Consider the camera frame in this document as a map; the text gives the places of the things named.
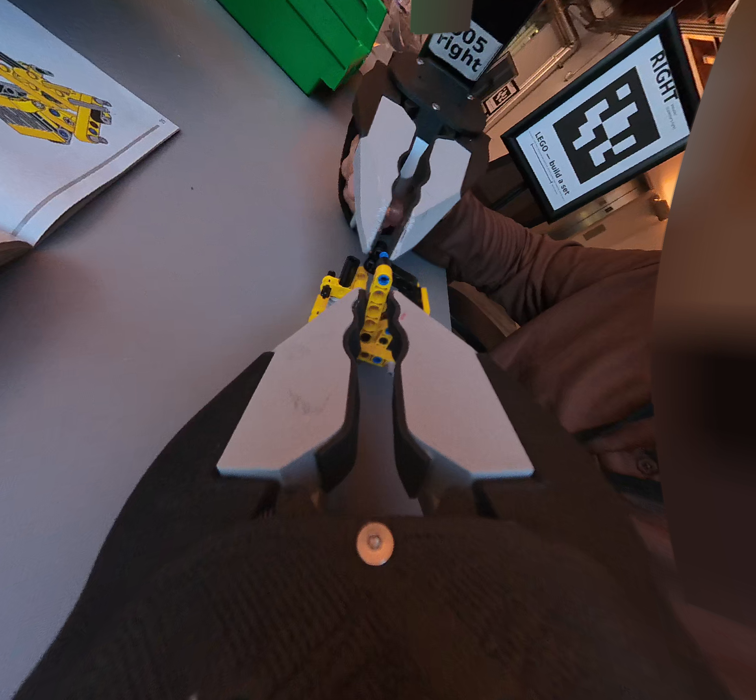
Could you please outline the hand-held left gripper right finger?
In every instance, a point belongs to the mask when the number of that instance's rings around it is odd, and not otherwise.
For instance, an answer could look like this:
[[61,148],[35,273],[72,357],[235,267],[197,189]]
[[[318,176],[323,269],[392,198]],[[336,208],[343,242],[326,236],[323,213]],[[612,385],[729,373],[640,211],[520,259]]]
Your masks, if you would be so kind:
[[477,353],[395,292],[395,465],[407,495],[438,503],[449,489],[531,478],[534,466]]

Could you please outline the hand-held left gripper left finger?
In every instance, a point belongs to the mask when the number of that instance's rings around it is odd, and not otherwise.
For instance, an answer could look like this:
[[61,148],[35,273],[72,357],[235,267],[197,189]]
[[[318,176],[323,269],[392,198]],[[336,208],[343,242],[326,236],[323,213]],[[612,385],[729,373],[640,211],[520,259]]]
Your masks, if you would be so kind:
[[219,474],[332,490],[357,452],[361,293],[280,343],[216,465]]

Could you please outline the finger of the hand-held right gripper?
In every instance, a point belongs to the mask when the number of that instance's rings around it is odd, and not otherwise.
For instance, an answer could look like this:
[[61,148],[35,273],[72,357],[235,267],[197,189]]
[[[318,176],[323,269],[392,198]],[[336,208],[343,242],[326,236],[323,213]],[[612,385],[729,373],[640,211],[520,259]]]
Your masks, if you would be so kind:
[[437,139],[434,142],[430,177],[420,187],[420,198],[395,243],[391,260],[411,251],[459,202],[469,159],[470,151],[456,140]]
[[383,229],[399,176],[398,161],[413,142],[416,127],[396,102],[382,97],[370,129],[362,134],[354,157],[356,227],[361,248],[369,254]]

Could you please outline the yellow lego model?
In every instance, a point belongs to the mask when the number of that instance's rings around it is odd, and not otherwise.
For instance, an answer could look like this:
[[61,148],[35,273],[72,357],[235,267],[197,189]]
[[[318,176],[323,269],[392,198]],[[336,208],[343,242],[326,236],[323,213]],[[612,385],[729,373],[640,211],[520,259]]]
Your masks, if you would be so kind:
[[367,309],[360,331],[359,360],[365,364],[392,371],[395,366],[393,333],[389,327],[388,300],[391,291],[400,292],[409,301],[430,313],[427,288],[407,270],[389,260],[388,253],[377,253],[361,261],[349,255],[340,274],[329,271],[322,279],[308,321],[315,320],[331,305],[349,292],[363,290],[367,293]]

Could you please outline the lego instruction booklet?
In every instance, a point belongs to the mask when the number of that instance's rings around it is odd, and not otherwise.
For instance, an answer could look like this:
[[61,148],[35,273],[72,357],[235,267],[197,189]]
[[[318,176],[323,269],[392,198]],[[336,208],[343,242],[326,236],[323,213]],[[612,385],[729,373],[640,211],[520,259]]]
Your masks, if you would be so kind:
[[30,251],[178,127],[1,0],[1,258]]

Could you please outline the person's right hand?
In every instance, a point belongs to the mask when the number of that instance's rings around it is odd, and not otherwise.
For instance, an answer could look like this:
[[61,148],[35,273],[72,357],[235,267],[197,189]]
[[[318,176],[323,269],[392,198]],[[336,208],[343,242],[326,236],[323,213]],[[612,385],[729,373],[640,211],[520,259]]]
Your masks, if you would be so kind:
[[358,134],[349,140],[339,166],[339,203],[348,223],[354,221],[354,158],[359,142]]

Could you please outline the small printed tag marker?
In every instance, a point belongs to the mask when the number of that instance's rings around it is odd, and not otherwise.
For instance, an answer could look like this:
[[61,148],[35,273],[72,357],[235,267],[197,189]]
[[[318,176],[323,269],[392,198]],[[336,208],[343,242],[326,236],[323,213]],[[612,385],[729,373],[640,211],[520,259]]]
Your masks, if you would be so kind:
[[519,93],[519,90],[519,86],[514,78],[495,90],[483,100],[486,116],[491,117],[500,109],[503,109]]

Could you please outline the black framed tag sign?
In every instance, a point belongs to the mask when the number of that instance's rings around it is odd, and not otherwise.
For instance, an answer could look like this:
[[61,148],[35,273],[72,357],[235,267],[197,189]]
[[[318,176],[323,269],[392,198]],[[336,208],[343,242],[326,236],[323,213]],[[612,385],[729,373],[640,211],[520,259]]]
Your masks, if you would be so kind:
[[683,152],[699,103],[671,8],[501,139],[553,223]]

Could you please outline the green plastic bin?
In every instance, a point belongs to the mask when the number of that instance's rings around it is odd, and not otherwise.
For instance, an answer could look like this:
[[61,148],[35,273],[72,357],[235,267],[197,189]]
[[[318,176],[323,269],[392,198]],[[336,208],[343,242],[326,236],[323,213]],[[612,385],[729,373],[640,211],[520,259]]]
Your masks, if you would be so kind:
[[382,0],[217,0],[306,95],[337,90],[371,53]]

